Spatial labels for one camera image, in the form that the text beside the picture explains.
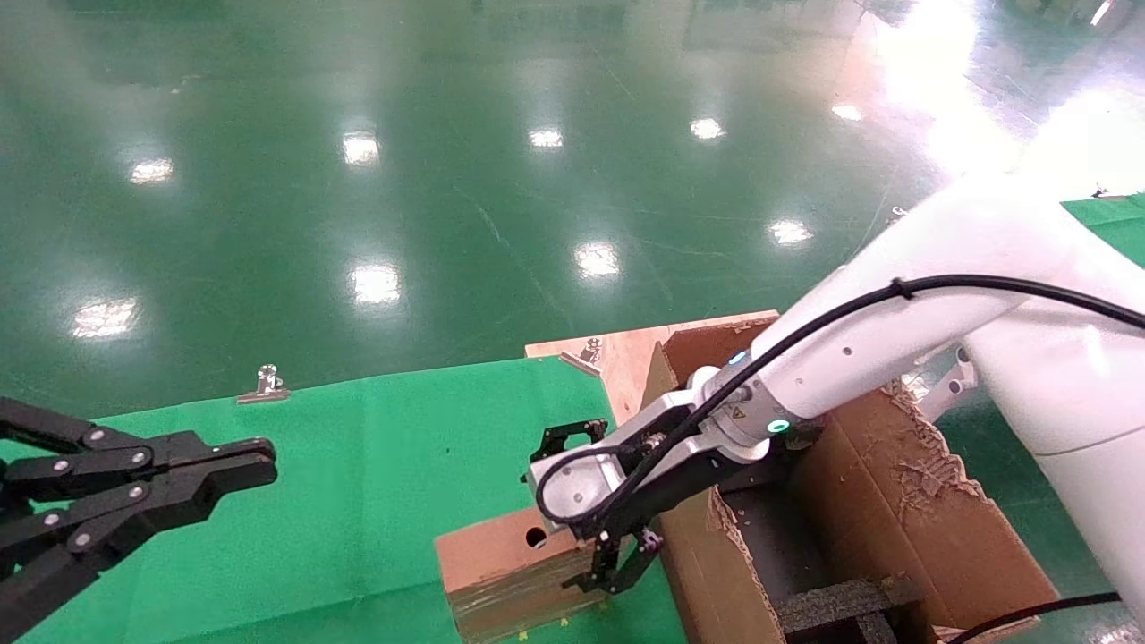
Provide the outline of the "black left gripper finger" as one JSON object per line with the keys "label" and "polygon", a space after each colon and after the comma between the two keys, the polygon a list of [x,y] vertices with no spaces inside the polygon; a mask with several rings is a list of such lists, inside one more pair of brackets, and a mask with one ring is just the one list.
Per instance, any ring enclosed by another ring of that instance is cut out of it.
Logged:
{"label": "black left gripper finger", "polygon": [[161,531],[203,523],[271,472],[167,472],[3,523],[3,641],[17,641]]}
{"label": "black left gripper finger", "polygon": [[78,500],[163,476],[210,474],[226,492],[276,481],[276,450],[264,437],[237,443],[204,443],[194,431],[128,435],[17,401],[1,400],[3,439],[46,450],[3,470],[3,484],[35,502]]}

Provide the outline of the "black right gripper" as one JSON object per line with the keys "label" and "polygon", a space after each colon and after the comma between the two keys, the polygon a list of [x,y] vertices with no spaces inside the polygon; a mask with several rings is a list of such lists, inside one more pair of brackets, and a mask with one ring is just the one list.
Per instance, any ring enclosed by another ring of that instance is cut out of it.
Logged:
{"label": "black right gripper", "polygon": [[[574,435],[587,435],[586,445],[600,443],[608,427],[608,419],[586,419],[544,429],[539,448],[529,456],[529,464],[568,451],[568,440]],[[605,516],[598,518],[598,536],[589,570],[564,580],[562,589],[576,588],[584,594],[602,590],[613,596],[626,592],[640,581],[663,549],[664,539],[660,534],[642,531],[655,517],[711,487],[739,492],[780,479],[781,441],[777,439],[769,441],[768,453],[752,463],[736,463],[719,451],[708,450],[684,458],[682,464],[658,477],[647,476],[635,490],[618,497],[606,509]],[[621,561],[622,535],[625,534],[633,537],[632,550]]]}

